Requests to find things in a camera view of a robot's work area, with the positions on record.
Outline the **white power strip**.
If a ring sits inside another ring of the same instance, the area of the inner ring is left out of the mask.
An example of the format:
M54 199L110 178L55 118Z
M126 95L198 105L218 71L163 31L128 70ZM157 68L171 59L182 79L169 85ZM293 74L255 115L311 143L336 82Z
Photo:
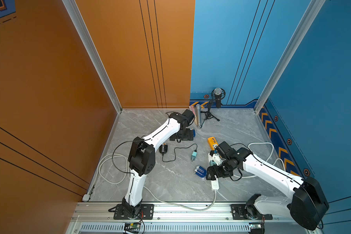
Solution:
M211 153L208 154L208 160L213 160L214 161L214 155L211 155ZM218 178L216 177L216 173L214 170L214 166L209 166L209 169L207 170L209 179L211 181L211 187L212 190L217 191L219 189L219 182Z

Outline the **teal charger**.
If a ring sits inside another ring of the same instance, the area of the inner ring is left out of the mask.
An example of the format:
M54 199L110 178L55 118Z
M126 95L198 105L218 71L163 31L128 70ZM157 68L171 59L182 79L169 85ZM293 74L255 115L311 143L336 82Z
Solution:
M194 151L191 155L191 161L195 161L196 157L197 157L197 151Z
M210 160L210 161L209 161L209 166L214 166L214 165L216 165L216 162L213 161L213 160Z

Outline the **yellow power strip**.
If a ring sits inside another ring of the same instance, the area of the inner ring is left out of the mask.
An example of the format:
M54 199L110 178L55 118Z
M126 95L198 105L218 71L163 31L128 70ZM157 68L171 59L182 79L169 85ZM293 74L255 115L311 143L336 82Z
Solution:
M218 147L218 142L215 137L209 137L207 140L211 150L214 151Z

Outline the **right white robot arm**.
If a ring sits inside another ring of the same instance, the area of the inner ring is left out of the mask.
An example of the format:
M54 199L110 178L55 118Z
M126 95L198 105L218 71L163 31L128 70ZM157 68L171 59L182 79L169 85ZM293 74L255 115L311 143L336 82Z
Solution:
M211 165L207 168L206 179L217 181L232 178L234 170L246 171L276 187L284 197L268 197L254 194L240 213L244 219L262 219L265 215L292 218L307 230L323 228L322 218L329 204L319 182L302 178L279 169L255 155L250 149L233 149L226 142L209 153Z

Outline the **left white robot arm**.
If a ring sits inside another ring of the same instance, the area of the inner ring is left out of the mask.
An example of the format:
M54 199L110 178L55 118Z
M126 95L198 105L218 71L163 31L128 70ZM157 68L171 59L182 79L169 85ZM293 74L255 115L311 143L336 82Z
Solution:
M168 119L154 132L132 141L128 162L130 180L122 207L129 218L139 218L142 203L142 192L147 175L156 164L156 151L168 139L192 141L194 132L189 128L195 118L191 110L182 114L172 112Z

